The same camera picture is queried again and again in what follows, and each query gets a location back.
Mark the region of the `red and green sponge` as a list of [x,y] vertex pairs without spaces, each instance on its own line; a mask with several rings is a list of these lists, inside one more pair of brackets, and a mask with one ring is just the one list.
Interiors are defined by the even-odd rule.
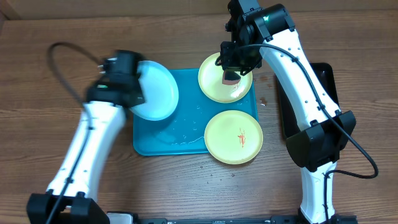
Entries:
[[239,83],[241,76],[236,72],[225,70],[223,72],[222,84],[224,85],[235,85]]

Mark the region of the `yellow-green plate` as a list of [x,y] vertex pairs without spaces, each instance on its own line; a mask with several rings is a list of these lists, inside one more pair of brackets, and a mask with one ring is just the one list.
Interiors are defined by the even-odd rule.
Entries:
[[241,76],[234,85],[223,84],[224,70],[221,66],[216,66],[216,59],[220,53],[215,53],[207,57],[200,66],[198,72],[198,83],[202,92],[211,100],[219,103],[232,103],[243,98],[251,88],[252,72]]
[[238,110],[218,113],[205,128],[205,146],[210,154],[225,164],[244,164],[259,153],[262,129],[250,114]]

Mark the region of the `light blue plate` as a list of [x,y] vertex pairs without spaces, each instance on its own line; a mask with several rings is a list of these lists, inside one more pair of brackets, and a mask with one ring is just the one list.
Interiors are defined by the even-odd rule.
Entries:
[[131,111],[149,121],[168,118],[175,111],[179,100],[174,76],[166,67],[150,60],[139,62],[138,71],[141,72],[139,83],[145,102],[133,106]]

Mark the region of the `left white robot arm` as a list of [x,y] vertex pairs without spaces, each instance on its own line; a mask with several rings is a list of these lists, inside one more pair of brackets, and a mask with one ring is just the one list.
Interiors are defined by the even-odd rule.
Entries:
[[104,212],[97,203],[100,177],[114,140],[133,106],[142,104],[139,63],[144,57],[118,50],[104,61],[103,76],[87,91],[67,155],[43,194],[26,206],[31,223],[134,223],[128,212]]

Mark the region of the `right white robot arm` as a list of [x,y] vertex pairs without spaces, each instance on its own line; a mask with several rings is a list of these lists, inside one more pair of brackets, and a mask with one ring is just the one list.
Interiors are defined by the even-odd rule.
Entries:
[[226,79],[246,75],[266,61],[276,74],[280,94],[287,97],[290,113],[284,113],[284,128],[294,128],[286,147],[301,169],[303,223],[356,223],[335,213],[332,202],[333,174],[347,134],[356,120],[341,112],[328,95],[308,62],[295,24],[281,4],[263,8],[257,1],[230,1],[230,20],[225,25],[231,41],[221,43],[216,65]]

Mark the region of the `teal plastic tray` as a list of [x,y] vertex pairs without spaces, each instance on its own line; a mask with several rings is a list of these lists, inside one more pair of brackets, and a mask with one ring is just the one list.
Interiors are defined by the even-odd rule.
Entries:
[[209,120],[226,110],[240,110],[258,119],[254,85],[233,103],[209,99],[198,84],[199,69],[171,70],[179,100],[175,111],[166,119],[148,121],[133,117],[132,146],[142,156],[170,156],[207,153],[203,138]]

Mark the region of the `black rectangular tray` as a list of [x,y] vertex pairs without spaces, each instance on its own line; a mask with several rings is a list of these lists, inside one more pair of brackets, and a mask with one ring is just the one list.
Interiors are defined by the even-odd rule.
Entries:
[[[322,87],[325,89],[329,97],[338,105],[338,95],[336,92],[336,85],[333,76],[333,69],[328,63],[310,63],[315,75],[317,76]],[[276,78],[277,93],[279,99],[279,109],[280,109],[280,121],[282,126],[282,138],[286,140],[287,138],[293,136],[300,132],[297,126],[296,117],[294,110],[290,101],[282,88],[278,78]]]

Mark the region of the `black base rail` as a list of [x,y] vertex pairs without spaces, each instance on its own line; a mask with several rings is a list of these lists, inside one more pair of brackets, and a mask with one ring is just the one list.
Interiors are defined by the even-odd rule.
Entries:
[[139,218],[137,214],[108,212],[110,224],[304,224],[308,223],[302,215],[273,215],[269,218],[232,219],[177,219]]

